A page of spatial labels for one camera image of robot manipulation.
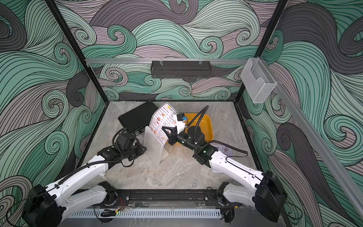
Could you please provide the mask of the dim sum menu sheet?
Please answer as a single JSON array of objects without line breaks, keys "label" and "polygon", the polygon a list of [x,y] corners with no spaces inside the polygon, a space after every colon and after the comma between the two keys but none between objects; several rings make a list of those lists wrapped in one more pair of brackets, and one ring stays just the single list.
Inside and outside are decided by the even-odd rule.
[{"label": "dim sum menu sheet", "polygon": [[155,111],[151,118],[149,128],[152,131],[152,134],[156,136],[157,140],[163,145],[165,145],[168,141],[168,137],[162,130],[162,127],[165,126],[174,128],[176,123],[173,116],[176,114],[177,111],[166,102]]}]

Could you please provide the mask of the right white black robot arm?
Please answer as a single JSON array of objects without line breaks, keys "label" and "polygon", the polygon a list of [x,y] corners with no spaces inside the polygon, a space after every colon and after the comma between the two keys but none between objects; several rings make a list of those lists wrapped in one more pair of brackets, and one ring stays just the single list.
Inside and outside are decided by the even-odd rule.
[{"label": "right white black robot arm", "polygon": [[178,131],[177,127],[163,126],[162,130],[170,145],[179,143],[189,148],[198,163],[240,183],[240,186],[231,183],[222,186],[222,202],[252,206],[266,219],[278,222],[284,211],[287,192],[276,174],[252,169],[227,156],[213,146],[214,141],[205,141],[200,127],[196,127],[192,134]]}]

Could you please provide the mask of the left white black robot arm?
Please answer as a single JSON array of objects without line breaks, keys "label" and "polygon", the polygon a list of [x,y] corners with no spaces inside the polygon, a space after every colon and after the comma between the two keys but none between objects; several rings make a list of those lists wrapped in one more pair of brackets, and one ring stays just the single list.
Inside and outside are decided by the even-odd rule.
[{"label": "left white black robot arm", "polygon": [[24,204],[23,220],[30,227],[56,227],[69,216],[92,205],[113,206],[118,193],[107,181],[81,193],[77,190],[124,159],[134,162],[146,151],[135,135],[119,132],[111,146],[103,148],[86,164],[47,186],[33,187]]}]

